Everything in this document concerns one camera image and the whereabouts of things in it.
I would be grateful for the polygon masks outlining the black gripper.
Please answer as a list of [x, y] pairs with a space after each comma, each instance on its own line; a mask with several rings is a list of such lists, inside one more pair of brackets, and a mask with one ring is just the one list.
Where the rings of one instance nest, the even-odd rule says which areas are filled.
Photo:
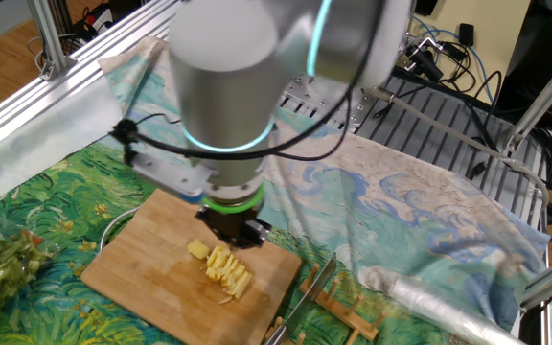
[[195, 218], [202, 221], [222, 242], [249, 249], [261, 247], [271, 232], [272, 226], [258, 219], [261, 209], [261, 206], [253, 206], [236, 213], [224, 213], [203, 206], [195, 213]]

